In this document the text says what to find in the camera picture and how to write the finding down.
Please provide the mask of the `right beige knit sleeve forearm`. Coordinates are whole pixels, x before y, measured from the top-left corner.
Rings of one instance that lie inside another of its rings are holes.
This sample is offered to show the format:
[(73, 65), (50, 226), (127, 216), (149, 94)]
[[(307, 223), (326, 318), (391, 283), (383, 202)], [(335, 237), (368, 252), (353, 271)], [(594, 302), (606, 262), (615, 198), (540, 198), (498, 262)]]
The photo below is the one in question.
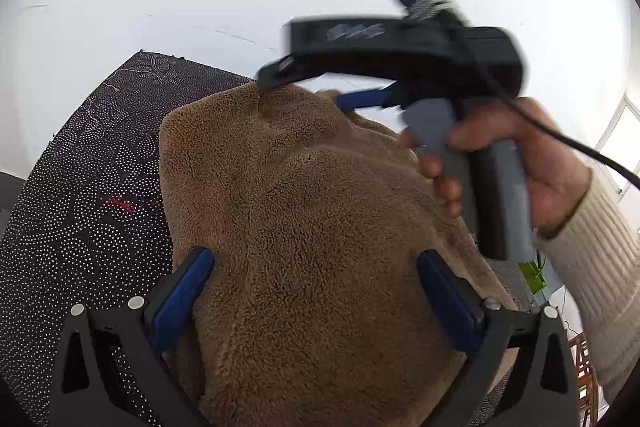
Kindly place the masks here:
[(573, 217), (538, 245), (579, 310), (607, 403), (639, 358), (639, 236), (594, 178)]

